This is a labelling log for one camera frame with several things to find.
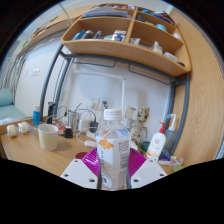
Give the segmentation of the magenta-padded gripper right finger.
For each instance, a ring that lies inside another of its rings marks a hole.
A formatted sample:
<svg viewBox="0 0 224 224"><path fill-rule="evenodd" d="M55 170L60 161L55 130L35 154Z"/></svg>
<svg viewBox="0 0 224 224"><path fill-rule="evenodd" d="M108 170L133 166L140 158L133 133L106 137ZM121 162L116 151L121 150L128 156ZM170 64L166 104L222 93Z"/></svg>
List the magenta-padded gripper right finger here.
<svg viewBox="0 0 224 224"><path fill-rule="evenodd" d="M166 176L154 160L146 159L137 150L130 149L127 170L127 187L140 188Z"/></svg>

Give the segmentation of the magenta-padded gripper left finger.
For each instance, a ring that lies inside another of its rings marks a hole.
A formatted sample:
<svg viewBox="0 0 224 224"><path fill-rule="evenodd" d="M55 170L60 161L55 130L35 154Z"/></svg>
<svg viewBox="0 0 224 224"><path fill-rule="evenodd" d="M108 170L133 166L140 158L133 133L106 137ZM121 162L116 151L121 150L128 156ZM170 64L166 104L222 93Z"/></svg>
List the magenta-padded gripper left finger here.
<svg viewBox="0 0 224 224"><path fill-rule="evenodd" d="M84 188L100 189L100 163L97 149L92 149L82 159L73 159L61 174L61 178Z"/></svg>

